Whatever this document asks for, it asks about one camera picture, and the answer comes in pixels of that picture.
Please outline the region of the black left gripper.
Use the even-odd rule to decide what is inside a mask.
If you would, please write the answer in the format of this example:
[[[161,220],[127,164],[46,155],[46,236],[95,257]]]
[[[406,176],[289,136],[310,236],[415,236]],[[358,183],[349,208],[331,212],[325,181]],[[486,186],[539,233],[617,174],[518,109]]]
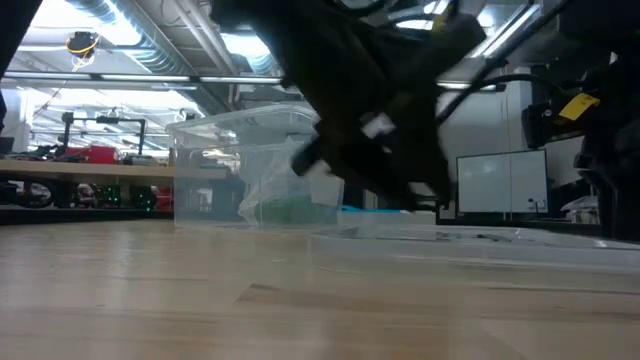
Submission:
[[[303,177],[323,161],[330,175],[374,193],[393,207],[418,209],[418,196],[411,183],[425,184],[438,201],[449,203],[452,181],[435,119],[441,95],[437,85],[440,75],[439,61],[405,66],[396,74],[389,95],[367,106],[354,123],[363,131],[375,118],[384,115],[392,124],[389,132],[379,132],[372,139],[357,136],[340,146],[331,145],[324,136],[315,136],[292,157],[293,172]],[[402,177],[380,146],[396,157]]]

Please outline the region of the clear plastic container lid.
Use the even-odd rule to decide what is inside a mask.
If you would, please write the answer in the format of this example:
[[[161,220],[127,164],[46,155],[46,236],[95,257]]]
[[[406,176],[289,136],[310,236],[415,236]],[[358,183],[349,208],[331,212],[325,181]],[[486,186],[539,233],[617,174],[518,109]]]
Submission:
[[[314,233],[310,245],[330,256],[358,260],[640,274],[638,244],[527,228],[352,225]]]

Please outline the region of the green bandage roll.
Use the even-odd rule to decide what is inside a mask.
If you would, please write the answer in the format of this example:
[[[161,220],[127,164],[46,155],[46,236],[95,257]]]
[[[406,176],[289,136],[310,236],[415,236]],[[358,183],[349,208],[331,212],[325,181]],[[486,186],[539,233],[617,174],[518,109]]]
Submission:
[[[260,222],[268,225],[307,225],[324,222],[334,210],[311,201],[308,195],[275,198],[261,201],[254,215]]]

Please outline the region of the clear plastic bag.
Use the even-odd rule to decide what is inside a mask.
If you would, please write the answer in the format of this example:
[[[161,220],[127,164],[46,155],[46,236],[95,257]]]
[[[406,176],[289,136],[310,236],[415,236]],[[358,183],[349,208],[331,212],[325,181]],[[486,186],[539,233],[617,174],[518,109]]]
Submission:
[[[259,202],[308,195],[311,185],[308,179],[298,177],[291,169],[291,158],[301,142],[286,141],[278,144],[250,147],[240,170],[240,178],[246,185],[238,214],[253,226],[289,227],[298,225],[268,225],[256,219],[254,211]]]

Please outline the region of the clear plastic storage container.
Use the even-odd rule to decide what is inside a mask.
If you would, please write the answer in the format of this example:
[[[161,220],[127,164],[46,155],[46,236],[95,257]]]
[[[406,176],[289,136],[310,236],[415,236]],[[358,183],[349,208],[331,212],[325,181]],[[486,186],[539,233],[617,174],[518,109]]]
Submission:
[[[226,171],[222,180],[175,178],[175,222],[180,226],[251,230],[303,230],[336,224],[344,183],[329,175],[324,163],[316,164],[301,177],[310,182],[312,202],[334,210],[324,222],[289,227],[253,226],[238,214],[246,191],[240,178],[244,153],[250,147],[286,141],[301,142],[298,151],[313,136],[316,120],[316,113],[305,107],[269,105],[167,125],[173,142],[173,167]]]

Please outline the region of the white bag of goods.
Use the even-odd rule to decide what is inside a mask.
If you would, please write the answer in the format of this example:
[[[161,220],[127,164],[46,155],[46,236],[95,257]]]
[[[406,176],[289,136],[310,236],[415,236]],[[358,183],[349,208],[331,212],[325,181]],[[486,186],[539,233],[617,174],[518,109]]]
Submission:
[[[561,211],[571,223],[591,225],[600,223],[598,198],[595,195],[583,196],[573,200],[563,205]]]

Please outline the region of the long ceiling lamp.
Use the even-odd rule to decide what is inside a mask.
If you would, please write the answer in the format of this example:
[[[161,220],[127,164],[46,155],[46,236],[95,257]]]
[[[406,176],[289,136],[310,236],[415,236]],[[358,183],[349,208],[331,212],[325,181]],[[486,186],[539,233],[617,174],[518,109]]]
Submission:
[[[153,83],[180,83],[189,82],[189,76],[180,75],[141,75],[141,74],[98,74],[75,72],[33,72],[33,71],[7,71],[4,74],[7,79],[15,80],[59,80],[59,81],[116,81],[116,82],[153,82]]]
[[[462,92],[471,88],[471,83],[465,82],[438,82],[437,85],[447,92]],[[502,92],[506,89],[503,83],[489,84],[473,87],[474,92]]]
[[[278,85],[279,77],[253,77],[253,76],[201,76],[201,83],[243,84],[243,85]]]

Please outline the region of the black metal stand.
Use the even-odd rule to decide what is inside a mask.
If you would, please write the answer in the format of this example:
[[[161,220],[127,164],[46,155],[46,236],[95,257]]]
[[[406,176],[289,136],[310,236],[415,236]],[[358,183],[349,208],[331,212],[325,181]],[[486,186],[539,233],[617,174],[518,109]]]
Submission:
[[[121,117],[108,116],[98,116],[94,118],[76,118],[73,112],[64,112],[62,114],[61,120],[64,123],[64,132],[61,141],[63,148],[66,148],[69,145],[71,125],[76,121],[95,121],[97,124],[104,125],[114,125],[119,124],[120,122],[138,123],[140,125],[140,130],[138,133],[139,142],[137,146],[137,152],[139,155],[143,154],[143,147],[144,141],[146,139],[147,129],[147,121],[145,119],[126,119]]]

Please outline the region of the red toolbox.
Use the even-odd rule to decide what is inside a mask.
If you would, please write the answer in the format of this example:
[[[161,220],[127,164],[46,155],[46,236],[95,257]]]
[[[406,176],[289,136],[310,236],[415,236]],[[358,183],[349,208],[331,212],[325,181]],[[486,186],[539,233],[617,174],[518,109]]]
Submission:
[[[71,162],[116,165],[119,151],[114,147],[90,145],[88,147],[68,147],[64,154]]]

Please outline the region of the long wooden workbench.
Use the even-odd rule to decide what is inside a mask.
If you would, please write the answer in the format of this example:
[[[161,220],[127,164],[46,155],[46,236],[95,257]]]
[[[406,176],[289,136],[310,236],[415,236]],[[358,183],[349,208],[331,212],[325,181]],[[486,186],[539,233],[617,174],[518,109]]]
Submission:
[[[0,160],[0,175],[34,176],[83,183],[136,183],[170,186],[175,178],[222,180],[226,178],[226,171],[181,167]]]

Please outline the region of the white board with black frame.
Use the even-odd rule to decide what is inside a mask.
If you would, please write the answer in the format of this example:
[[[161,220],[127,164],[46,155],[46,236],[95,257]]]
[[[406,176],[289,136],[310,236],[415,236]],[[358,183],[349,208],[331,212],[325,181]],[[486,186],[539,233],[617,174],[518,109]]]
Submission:
[[[549,212],[545,150],[458,157],[456,172],[461,213]]]

